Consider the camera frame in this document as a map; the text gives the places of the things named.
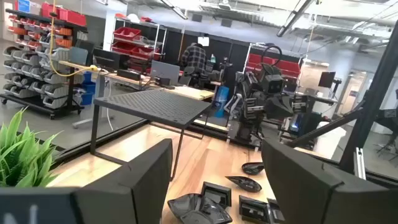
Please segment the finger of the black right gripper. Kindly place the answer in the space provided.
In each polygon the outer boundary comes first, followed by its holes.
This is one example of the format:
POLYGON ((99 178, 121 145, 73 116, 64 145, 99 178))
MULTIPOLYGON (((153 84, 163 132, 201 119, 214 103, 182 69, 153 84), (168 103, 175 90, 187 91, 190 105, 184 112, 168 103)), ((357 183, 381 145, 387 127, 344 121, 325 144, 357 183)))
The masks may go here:
POLYGON ((292 109, 292 103, 291 103, 291 98, 288 95, 281 95, 280 96, 280 103, 282 105, 282 109, 280 112, 280 117, 282 118, 288 118, 292 117, 294 115, 293 109, 292 109))
POLYGON ((266 114, 268 119, 274 119, 278 117, 279 115, 278 104, 279 104, 278 96, 273 96, 267 99, 266 114))

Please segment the black square mini plate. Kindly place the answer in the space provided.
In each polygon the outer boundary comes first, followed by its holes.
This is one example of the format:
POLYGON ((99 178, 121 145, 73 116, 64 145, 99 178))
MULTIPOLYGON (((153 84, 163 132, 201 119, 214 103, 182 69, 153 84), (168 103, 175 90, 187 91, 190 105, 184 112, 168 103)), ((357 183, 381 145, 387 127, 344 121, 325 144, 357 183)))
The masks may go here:
POLYGON ((269 198, 267 201, 270 224, 285 224, 285 218, 282 214, 279 204, 277 203, 277 200, 269 198))
POLYGON ((232 206, 231 188, 210 182, 204 182, 201 189, 201 194, 220 204, 223 208, 232 206))
POLYGON ((268 204, 253 198, 239 196, 239 214, 243 220, 256 224, 269 224, 268 204))

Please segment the green plant in white pot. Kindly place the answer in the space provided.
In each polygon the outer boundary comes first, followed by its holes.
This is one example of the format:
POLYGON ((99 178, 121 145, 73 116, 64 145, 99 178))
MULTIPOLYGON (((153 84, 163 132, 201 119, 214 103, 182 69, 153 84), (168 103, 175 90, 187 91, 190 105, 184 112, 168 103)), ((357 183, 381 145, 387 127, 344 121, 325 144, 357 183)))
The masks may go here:
POLYGON ((52 141, 57 135, 41 143, 28 125, 20 133, 24 111, 0 127, 0 187, 46 187, 57 178, 51 171, 56 148, 52 141))

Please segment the blue bin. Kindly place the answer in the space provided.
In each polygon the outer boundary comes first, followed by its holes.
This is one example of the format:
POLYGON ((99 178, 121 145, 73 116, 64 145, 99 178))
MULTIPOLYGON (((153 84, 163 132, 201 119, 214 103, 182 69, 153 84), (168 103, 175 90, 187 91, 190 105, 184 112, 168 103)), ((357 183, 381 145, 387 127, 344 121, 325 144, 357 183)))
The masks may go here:
POLYGON ((224 106, 228 101, 229 88, 226 86, 220 86, 218 88, 215 98, 215 117, 222 118, 224 115, 224 106))

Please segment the black monitor on stand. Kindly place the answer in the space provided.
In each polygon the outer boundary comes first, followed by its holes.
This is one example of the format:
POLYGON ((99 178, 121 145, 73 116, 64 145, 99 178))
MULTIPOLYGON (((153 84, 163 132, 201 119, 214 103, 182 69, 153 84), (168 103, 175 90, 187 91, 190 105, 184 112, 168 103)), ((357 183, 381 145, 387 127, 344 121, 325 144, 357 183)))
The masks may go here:
POLYGON ((333 93, 335 94, 338 86, 342 83, 342 79, 335 78, 336 72, 322 72, 319 87, 331 88, 334 85, 333 93))

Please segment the black case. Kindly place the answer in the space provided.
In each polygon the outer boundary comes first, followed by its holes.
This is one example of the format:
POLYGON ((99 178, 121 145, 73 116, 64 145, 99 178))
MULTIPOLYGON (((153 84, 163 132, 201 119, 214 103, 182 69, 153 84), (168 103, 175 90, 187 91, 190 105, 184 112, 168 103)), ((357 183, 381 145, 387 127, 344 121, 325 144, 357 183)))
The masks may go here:
POLYGON ((117 76, 127 78, 130 80, 140 81, 141 75, 139 73, 130 71, 130 70, 118 70, 117 76))

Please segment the black office chair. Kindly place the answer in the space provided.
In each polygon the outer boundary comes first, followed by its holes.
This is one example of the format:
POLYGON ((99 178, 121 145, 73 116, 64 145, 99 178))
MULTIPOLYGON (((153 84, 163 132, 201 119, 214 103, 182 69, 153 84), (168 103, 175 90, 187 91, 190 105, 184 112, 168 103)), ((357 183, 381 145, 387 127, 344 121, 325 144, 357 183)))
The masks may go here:
POLYGON ((381 147, 377 153, 380 153, 391 146, 397 154, 392 158, 395 159, 398 157, 398 107, 396 109, 379 110, 375 122, 392 131, 387 144, 381 147))

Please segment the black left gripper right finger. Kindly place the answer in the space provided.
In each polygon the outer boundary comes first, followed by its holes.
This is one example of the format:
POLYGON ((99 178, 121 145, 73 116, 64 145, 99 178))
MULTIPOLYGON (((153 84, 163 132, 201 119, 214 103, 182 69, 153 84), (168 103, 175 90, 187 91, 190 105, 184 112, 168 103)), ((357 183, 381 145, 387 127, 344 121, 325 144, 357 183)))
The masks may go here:
POLYGON ((398 189, 269 138, 261 152, 285 224, 398 224, 398 189))

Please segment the white office chair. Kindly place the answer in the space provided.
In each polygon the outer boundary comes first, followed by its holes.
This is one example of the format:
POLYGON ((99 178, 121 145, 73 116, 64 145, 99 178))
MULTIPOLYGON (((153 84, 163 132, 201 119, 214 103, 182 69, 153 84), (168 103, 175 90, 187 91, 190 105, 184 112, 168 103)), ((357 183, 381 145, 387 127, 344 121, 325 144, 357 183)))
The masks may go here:
POLYGON ((236 112, 236 107, 238 103, 242 100, 243 96, 240 93, 235 94, 228 102, 225 104, 223 109, 229 114, 228 119, 233 119, 236 112))

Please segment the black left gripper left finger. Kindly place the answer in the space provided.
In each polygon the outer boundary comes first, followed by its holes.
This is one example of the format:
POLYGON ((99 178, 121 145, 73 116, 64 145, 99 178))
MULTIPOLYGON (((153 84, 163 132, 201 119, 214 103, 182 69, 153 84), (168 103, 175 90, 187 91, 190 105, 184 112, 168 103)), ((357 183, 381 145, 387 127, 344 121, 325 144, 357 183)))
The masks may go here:
POLYGON ((164 139, 84 187, 0 188, 0 224, 159 224, 172 158, 164 139))

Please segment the black wavy round mini plate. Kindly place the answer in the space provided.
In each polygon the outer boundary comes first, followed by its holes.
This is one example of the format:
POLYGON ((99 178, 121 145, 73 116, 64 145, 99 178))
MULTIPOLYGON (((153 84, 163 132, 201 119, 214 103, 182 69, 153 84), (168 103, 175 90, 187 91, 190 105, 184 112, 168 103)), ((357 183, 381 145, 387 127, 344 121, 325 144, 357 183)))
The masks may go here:
POLYGON ((229 224, 233 219, 218 203, 200 194, 186 194, 167 202, 183 224, 229 224))

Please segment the black perforated metal shelf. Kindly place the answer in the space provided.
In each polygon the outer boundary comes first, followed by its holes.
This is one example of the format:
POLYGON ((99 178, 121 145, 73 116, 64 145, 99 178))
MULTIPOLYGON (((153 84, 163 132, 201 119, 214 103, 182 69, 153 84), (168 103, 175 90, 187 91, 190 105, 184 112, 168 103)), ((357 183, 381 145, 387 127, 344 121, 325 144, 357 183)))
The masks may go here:
POLYGON ((102 154, 96 150, 96 139, 101 107, 179 129, 180 139, 170 177, 171 179, 174 179, 176 175, 185 130, 200 115, 208 113, 211 108, 211 104, 208 102, 178 95, 160 88, 96 98, 93 100, 93 104, 94 112, 91 129, 90 154, 116 164, 122 165, 124 164, 124 161, 102 154))

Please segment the blue crates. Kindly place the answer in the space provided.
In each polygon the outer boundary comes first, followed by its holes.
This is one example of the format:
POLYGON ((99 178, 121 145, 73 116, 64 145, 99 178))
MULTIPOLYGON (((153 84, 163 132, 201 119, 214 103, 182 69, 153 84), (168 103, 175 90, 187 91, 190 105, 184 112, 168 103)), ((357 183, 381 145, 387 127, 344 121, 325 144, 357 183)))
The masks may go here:
POLYGON ((83 73, 83 83, 82 86, 82 93, 81 93, 81 105, 86 106, 92 104, 93 97, 95 95, 96 90, 96 83, 91 81, 91 72, 84 72, 83 73))

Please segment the black teardrop mini plate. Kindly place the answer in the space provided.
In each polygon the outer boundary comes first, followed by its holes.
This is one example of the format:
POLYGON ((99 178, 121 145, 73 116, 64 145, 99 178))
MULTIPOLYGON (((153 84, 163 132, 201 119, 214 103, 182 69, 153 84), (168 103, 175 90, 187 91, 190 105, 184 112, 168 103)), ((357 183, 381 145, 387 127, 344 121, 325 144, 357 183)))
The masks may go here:
POLYGON ((249 177, 226 176, 226 178, 247 192, 257 193, 262 190, 261 185, 249 177))
POLYGON ((258 175, 264 170, 264 164, 261 162, 247 162, 243 164, 241 168, 247 175, 258 175))

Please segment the rack with grey storage bins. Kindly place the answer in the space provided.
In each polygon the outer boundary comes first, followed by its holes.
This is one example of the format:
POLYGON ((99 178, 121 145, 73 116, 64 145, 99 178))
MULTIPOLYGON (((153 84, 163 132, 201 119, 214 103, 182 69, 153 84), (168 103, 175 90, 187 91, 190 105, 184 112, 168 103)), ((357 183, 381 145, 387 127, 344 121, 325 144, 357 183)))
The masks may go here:
POLYGON ((83 77, 59 61, 68 61, 70 48, 86 38, 87 28, 84 22, 62 19, 63 12, 51 4, 44 4, 40 14, 6 9, 7 29, 16 36, 16 46, 3 51, 8 73, 2 104, 12 101, 50 119, 83 110, 77 89, 83 77))

